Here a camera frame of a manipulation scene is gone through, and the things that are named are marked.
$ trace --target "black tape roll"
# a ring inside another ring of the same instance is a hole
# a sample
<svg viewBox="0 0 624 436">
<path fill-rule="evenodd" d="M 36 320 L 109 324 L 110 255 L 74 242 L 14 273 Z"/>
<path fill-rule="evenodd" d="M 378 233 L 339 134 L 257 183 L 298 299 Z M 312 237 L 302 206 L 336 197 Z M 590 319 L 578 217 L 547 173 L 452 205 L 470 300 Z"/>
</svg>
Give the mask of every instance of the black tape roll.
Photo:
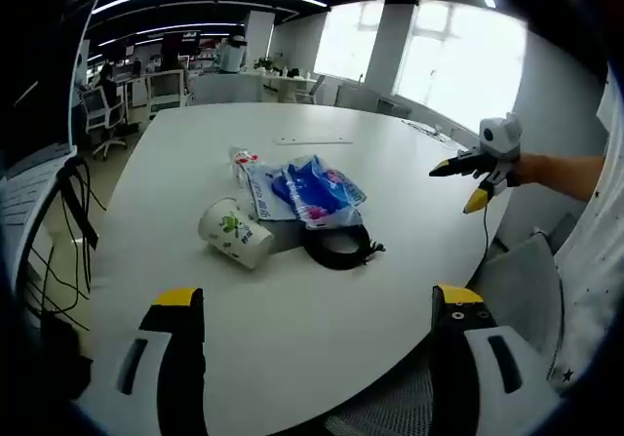
<svg viewBox="0 0 624 436">
<path fill-rule="evenodd" d="M 353 253 L 332 251 L 326 244 L 327 238 L 336 234 L 351 238 L 358 249 Z M 367 263 L 372 254 L 386 249 L 380 243 L 371 241 L 363 225 L 336 229 L 301 229 L 301 239 L 305 251 L 321 265 L 332 270 L 350 270 Z"/>
</svg>

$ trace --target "white shirt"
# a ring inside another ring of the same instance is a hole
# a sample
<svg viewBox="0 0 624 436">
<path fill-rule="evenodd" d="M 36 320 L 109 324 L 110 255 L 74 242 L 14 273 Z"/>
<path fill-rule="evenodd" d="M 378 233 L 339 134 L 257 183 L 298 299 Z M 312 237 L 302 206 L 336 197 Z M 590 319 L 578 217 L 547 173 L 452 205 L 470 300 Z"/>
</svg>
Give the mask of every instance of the white shirt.
<svg viewBox="0 0 624 436">
<path fill-rule="evenodd" d="M 245 58 L 245 50 L 247 46 L 233 47 L 231 44 L 221 46 L 223 51 L 221 55 L 221 70 L 226 72 L 238 72 L 243 65 Z"/>
<path fill-rule="evenodd" d="M 598 115 L 609 131 L 603 172 L 555 255 L 564 290 L 564 336 L 550 379 L 560 389 L 582 376 L 624 294 L 624 107 L 610 73 Z"/>
</svg>

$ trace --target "oval table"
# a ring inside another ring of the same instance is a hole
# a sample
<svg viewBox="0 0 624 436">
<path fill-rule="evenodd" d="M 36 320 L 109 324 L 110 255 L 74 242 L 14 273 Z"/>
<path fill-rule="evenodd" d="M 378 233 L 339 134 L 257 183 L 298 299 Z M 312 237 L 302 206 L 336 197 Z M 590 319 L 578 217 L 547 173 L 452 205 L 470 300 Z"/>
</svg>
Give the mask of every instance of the oval table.
<svg viewBox="0 0 624 436">
<path fill-rule="evenodd" d="M 282 139 L 311 143 L 276 144 Z M 338 139 L 350 143 L 320 143 Z M 197 235 L 201 214 L 215 199 L 240 195 L 231 145 L 274 165 L 323 157 L 368 195 L 361 213 L 387 252 L 332 271 L 297 248 L 249 271 L 207 249 Z M 114 366 L 113 337 L 135 331 L 163 291 L 194 286 L 205 298 L 211 435 L 284 430 L 364 390 L 429 332 L 432 287 L 465 286 L 486 249 L 484 212 L 462 213 L 477 183 L 428 177 L 455 152 L 401 119 L 351 109 L 230 103 L 161 111 L 121 175 L 99 233 L 94 381 Z M 510 193 L 490 203 L 490 241 Z M 107 410 L 93 396 L 90 402 L 84 407 L 95 419 L 123 420 L 115 412 L 130 411 L 123 400 Z"/>
</svg>

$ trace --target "computer monitor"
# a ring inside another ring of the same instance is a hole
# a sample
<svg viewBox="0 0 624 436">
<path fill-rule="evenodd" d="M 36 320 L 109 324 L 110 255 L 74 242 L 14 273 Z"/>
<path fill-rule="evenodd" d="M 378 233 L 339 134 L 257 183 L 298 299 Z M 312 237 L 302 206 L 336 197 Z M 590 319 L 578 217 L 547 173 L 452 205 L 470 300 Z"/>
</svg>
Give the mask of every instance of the computer monitor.
<svg viewBox="0 0 624 436">
<path fill-rule="evenodd" d="M 32 58 L 39 64 L 33 82 L 11 106 L 3 126 L 3 173 L 14 173 L 69 151 L 71 135 L 71 99 L 80 45 L 85 36 L 91 11 L 98 0 L 75 2 L 65 12 L 41 54 Z M 48 156 L 44 148 L 51 147 Z"/>
<path fill-rule="evenodd" d="M 181 33 L 178 53 L 181 56 L 194 56 L 199 51 L 199 31 Z"/>
</svg>

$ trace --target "laptop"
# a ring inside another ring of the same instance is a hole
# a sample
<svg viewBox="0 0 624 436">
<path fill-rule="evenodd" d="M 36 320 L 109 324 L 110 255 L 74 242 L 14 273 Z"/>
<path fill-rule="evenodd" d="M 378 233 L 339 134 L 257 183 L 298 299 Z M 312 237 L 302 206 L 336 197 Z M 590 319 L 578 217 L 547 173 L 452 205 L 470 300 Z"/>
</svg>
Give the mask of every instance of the laptop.
<svg viewBox="0 0 624 436">
<path fill-rule="evenodd" d="M 71 95 L 78 51 L 98 0 L 76 3 L 55 28 L 41 75 L 14 103 L 0 169 L 0 230 L 10 288 L 16 290 L 20 266 L 33 230 L 47 209 L 57 175 L 77 149 L 71 133 Z"/>
</svg>

